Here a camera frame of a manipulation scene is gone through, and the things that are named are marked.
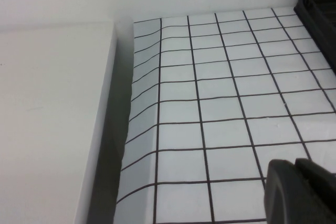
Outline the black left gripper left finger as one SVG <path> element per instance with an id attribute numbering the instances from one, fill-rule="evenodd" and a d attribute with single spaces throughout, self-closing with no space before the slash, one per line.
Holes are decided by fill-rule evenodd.
<path id="1" fill-rule="evenodd" d="M 267 223 L 335 223 L 335 200 L 322 200 L 286 160 L 268 164 L 264 206 Z"/>

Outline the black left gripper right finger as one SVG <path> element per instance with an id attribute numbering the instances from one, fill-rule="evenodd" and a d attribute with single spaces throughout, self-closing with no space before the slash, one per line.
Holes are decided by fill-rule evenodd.
<path id="1" fill-rule="evenodd" d="M 297 158 L 295 167 L 322 200 L 335 200 L 335 176 L 315 162 Z"/>

